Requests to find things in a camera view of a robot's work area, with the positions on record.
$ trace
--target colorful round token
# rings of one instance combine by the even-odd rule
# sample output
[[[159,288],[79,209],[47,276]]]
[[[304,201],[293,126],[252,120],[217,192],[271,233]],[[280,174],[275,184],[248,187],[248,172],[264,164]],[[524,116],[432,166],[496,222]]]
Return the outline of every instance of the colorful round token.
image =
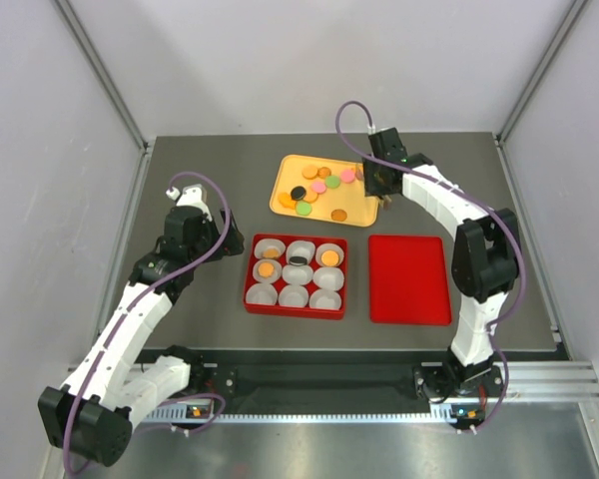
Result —
[[[314,203],[318,197],[319,195],[316,192],[314,192],[313,190],[308,190],[306,192],[306,196],[303,197],[303,200],[307,203]]]
[[[324,182],[321,181],[312,182],[312,185],[310,185],[310,189],[316,193],[319,193],[320,195],[322,193],[326,193],[326,185],[324,184]]]
[[[284,192],[284,193],[280,193],[278,195],[278,201],[282,204],[282,206],[284,208],[295,208],[296,207],[296,201],[291,198],[291,195],[289,195],[288,193]]]
[[[330,175],[328,178],[326,178],[325,182],[327,187],[337,188],[341,183],[341,180],[339,179],[339,177],[336,177],[335,175]]]
[[[296,213],[303,217],[307,217],[312,212],[312,206],[307,202],[298,202],[296,205]]]
[[[274,247],[270,247],[269,249],[265,249],[262,253],[262,257],[265,257],[266,259],[277,259],[280,257],[280,252]]]
[[[352,183],[355,181],[355,172],[353,170],[344,170],[339,177],[344,183]]]
[[[322,179],[329,177],[330,176],[330,168],[329,167],[321,167],[319,170],[317,170],[317,175]]]
[[[289,258],[289,264],[291,266],[306,266],[308,261],[303,256],[291,256]]]
[[[258,274],[261,277],[271,277],[275,271],[276,268],[268,261],[264,261],[258,266]]]
[[[337,251],[333,251],[332,249],[327,249],[321,254],[321,262],[324,266],[335,267],[339,264],[339,254]]]
[[[330,218],[334,222],[345,222],[346,218],[348,218],[348,214],[344,210],[333,210],[330,213]]]
[[[306,188],[295,187],[291,190],[291,200],[298,202],[306,196]]]
[[[317,176],[317,167],[315,165],[308,165],[301,171],[301,175],[307,180],[312,180]]]

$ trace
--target orange disc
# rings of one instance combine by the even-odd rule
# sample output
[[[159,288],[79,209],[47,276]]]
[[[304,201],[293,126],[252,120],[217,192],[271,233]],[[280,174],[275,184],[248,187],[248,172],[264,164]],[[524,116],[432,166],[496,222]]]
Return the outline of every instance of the orange disc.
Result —
[[[270,262],[265,261],[258,266],[258,274],[261,277],[271,277],[275,271],[275,267]]]
[[[262,257],[265,257],[266,259],[277,259],[280,257],[280,252],[274,247],[270,247],[262,253]]]
[[[291,195],[284,192],[278,195],[278,201],[282,204],[284,208],[290,208],[294,210],[296,208],[296,201],[291,198]]]
[[[332,249],[327,249],[321,254],[321,262],[325,266],[334,267],[339,264],[339,254],[337,251],[333,251]]]
[[[319,195],[316,192],[313,190],[306,190],[306,196],[303,197],[303,200],[307,203],[314,203],[317,198],[319,198]]]
[[[330,218],[334,222],[345,222],[346,218],[348,218],[348,214],[344,210],[333,210],[330,213]]]
[[[301,171],[301,175],[307,180],[312,180],[317,176],[317,167],[315,165],[308,165]]]
[[[326,178],[330,176],[330,168],[329,167],[321,167],[318,171],[317,171],[317,175],[320,178]]]

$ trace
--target black disc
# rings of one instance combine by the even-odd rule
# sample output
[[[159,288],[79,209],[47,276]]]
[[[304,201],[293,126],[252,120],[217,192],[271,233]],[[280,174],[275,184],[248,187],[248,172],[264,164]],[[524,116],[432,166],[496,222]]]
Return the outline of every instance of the black disc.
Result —
[[[291,256],[289,258],[289,264],[291,266],[306,266],[308,261],[303,256]]]
[[[295,187],[291,190],[291,199],[298,202],[299,200],[303,200],[303,197],[306,196],[306,188],[304,187]]]

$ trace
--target pink disc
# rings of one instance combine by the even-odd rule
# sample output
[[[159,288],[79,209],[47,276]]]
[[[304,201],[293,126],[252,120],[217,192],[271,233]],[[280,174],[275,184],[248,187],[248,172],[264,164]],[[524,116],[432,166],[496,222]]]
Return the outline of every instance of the pink disc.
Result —
[[[344,170],[343,172],[341,172],[341,175],[339,175],[339,178],[344,183],[352,183],[355,181],[355,173],[353,170]]]
[[[312,182],[312,185],[310,185],[310,189],[321,195],[326,191],[326,184],[324,182]]]

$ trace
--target white wall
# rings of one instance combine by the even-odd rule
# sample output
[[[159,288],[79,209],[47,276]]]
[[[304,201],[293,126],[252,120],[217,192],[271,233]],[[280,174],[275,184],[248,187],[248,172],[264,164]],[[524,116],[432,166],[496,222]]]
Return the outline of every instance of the white wall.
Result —
[[[0,1],[0,478],[37,477],[138,155],[52,3]]]
[[[599,0],[508,143],[578,358],[599,375]]]
[[[332,132],[350,98],[406,131],[497,131],[570,0],[72,3],[156,136]]]

